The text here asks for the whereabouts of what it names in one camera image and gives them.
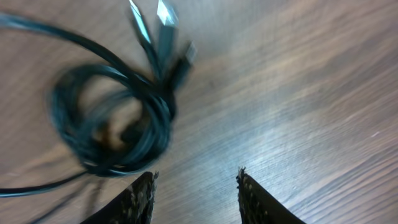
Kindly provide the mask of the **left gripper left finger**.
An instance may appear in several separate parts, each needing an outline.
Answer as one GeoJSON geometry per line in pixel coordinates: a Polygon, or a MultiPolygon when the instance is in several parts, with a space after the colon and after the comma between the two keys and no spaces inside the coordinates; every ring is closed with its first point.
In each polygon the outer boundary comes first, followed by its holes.
{"type": "Polygon", "coordinates": [[[158,172],[145,172],[81,224],[150,224],[158,172]]]}

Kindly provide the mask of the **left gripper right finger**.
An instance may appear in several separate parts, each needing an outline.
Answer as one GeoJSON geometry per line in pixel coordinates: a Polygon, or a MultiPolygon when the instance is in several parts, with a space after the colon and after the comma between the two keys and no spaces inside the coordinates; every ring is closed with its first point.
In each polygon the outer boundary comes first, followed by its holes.
{"type": "Polygon", "coordinates": [[[304,224],[240,168],[236,177],[242,224],[304,224]]]}

